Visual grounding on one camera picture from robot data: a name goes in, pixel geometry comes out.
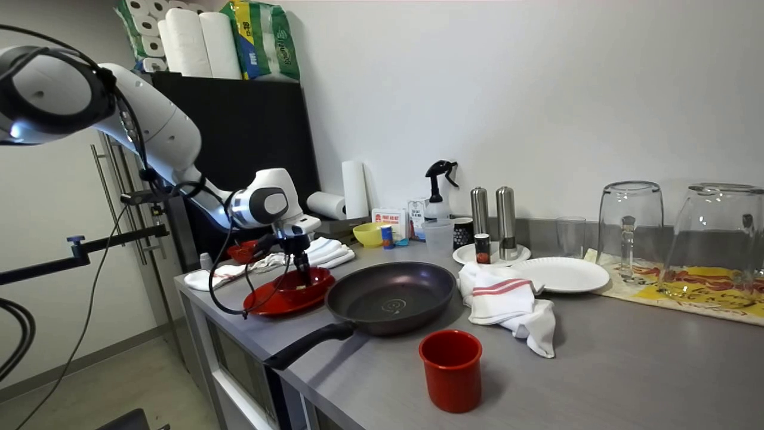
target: paper towel roll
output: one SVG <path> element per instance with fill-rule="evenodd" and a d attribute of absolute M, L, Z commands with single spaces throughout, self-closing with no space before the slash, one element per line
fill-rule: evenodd
<path fill-rule="evenodd" d="M 141 67 L 146 74 L 166 71 L 166 61 L 159 56 L 144 56 Z"/>
<path fill-rule="evenodd" d="M 343 195 L 314 190 L 307 195 L 307 209 L 330 220 L 343 220 Z"/>
<path fill-rule="evenodd" d="M 345 197 L 345 217 L 368 217 L 368 192 L 366 192 L 366 171 L 362 162 L 345 160 L 341 162 L 341 185 Z"/>
<path fill-rule="evenodd" d="M 165 18 L 157 22 L 157 30 L 159 30 L 159 39 L 162 39 L 162 47 L 165 47 L 166 68 L 170 68 L 170 71 L 179 71 L 179 65 L 175 65 L 175 55 L 166 55 L 170 35 L 166 35 L 166 22 L 165 22 Z"/>
<path fill-rule="evenodd" d="M 157 18 L 151 16 L 151 14 L 146 14 L 146 16 L 133 14 L 133 25 L 137 25 L 137 30 L 138 30 L 141 35 L 151 35 L 151 37 L 157 37 L 157 35 L 159 35 L 159 30 L 157 30 Z"/>
<path fill-rule="evenodd" d="M 176 67 L 171 71 L 184 75 L 213 75 L 199 14 L 190 8 L 166 8 L 165 25 L 166 39 L 162 43 L 170 68 Z"/>
<path fill-rule="evenodd" d="M 144 37 L 141 37 L 141 44 L 144 44 L 144 53 L 146 53 L 148 56 L 165 56 L 165 47 L 162 47 L 162 39 L 159 39 L 159 37 L 148 37 L 148 35 L 144 35 Z"/>
<path fill-rule="evenodd" d="M 129 0 L 127 8 L 132 16 L 148 16 L 151 2 L 148 0 Z"/>
<path fill-rule="evenodd" d="M 200 33 L 206 35 L 211 71 L 218 79 L 240 79 L 232 22 L 222 12 L 203 12 Z"/>

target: metal canister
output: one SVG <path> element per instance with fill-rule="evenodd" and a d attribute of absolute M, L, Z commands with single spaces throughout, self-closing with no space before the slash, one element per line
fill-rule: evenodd
<path fill-rule="evenodd" d="M 508 185 L 497 188 L 497 220 L 499 220 L 499 258 L 510 259 L 517 254 L 517 240 L 515 240 L 515 197 Z"/>
<path fill-rule="evenodd" d="M 471 208 L 473 208 L 473 231 L 486 233 L 486 192 L 482 185 L 476 185 L 471 190 Z"/>

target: pot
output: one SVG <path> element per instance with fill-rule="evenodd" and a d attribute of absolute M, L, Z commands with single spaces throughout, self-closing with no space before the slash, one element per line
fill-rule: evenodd
<path fill-rule="evenodd" d="M 295 338 L 270 355 L 265 366 L 283 369 L 319 340 L 345 338 L 355 330 L 374 337 L 410 331 L 439 318 L 453 291 L 453 275 L 430 262 L 384 262 L 357 270 L 326 294 L 326 307 L 338 321 Z"/>

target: wine glass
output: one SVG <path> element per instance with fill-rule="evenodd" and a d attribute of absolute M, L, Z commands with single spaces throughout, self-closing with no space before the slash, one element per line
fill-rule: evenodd
<path fill-rule="evenodd" d="M 752 302 L 760 275 L 762 188 L 692 183 L 665 254 L 661 291 L 674 297 Z"/>
<path fill-rule="evenodd" d="M 655 182 L 614 182 L 602 188 L 597 262 L 614 268 L 631 287 L 661 270 L 664 195 Z"/>

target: red cup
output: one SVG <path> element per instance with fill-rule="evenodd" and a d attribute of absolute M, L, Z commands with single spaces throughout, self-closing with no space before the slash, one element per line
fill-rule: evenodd
<path fill-rule="evenodd" d="M 419 340 L 428 391 L 435 406 L 448 412 L 466 412 L 479 403 L 477 337 L 461 330 L 439 330 Z"/>

